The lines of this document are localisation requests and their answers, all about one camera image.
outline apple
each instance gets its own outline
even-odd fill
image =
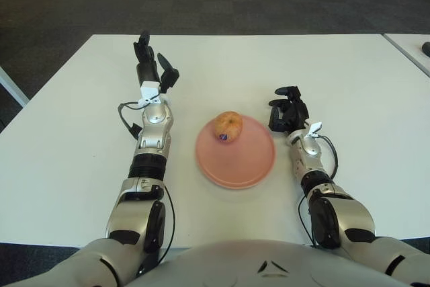
[[[242,132],[243,121],[240,114],[227,111],[214,120],[214,134],[222,142],[232,142]]]

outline white table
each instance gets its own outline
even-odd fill
[[[134,152],[116,107],[139,96],[137,39],[92,36],[0,134],[0,241],[83,246],[103,236]],[[267,103],[285,85],[298,85],[311,119],[323,121],[339,154],[335,180],[366,205],[377,234],[430,233],[430,80],[382,36],[151,36],[151,44],[181,73],[168,93],[174,247],[309,243],[283,134],[273,134],[273,170],[247,190],[216,186],[194,158],[208,120],[235,110],[267,124]],[[139,122],[140,114],[126,117]],[[330,171],[328,150],[323,162]]]
[[[430,42],[430,35],[384,34],[384,37],[430,77],[430,57],[421,49],[424,43]]]

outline small object on floor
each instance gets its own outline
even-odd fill
[[[423,44],[423,47],[421,47],[424,54],[426,54],[428,57],[430,57],[430,42],[426,42]]]

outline gray carpet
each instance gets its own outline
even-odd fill
[[[0,66],[30,98],[92,34],[139,34],[143,28],[152,34],[430,34],[429,0],[0,0],[0,3]],[[20,106],[0,87],[0,120],[8,124],[19,110]],[[428,239],[411,243],[429,252]],[[0,244],[0,285],[43,272],[71,252]]]

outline table leg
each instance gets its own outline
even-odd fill
[[[15,82],[12,81],[2,67],[0,67],[0,83],[22,107],[28,103],[29,100],[26,95],[15,84]]]

